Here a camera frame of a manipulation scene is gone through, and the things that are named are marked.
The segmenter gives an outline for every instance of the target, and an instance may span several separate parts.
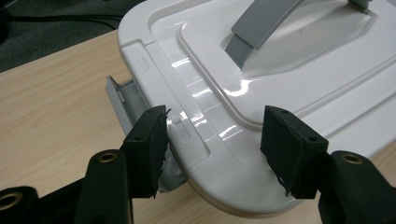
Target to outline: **storage box lid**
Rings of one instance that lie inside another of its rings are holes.
[[[119,29],[148,105],[172,108],[169,138],[190,184],[244,217],[298,203],[260,152],[266,105],[295,113],[330,140],[330,151],[369,156],[396,137],[387,113],[396,108],[394,5],[374,1],[364,14],[347,1],[304,1],[241,70],[224,48],[251,2],[147,1]]]

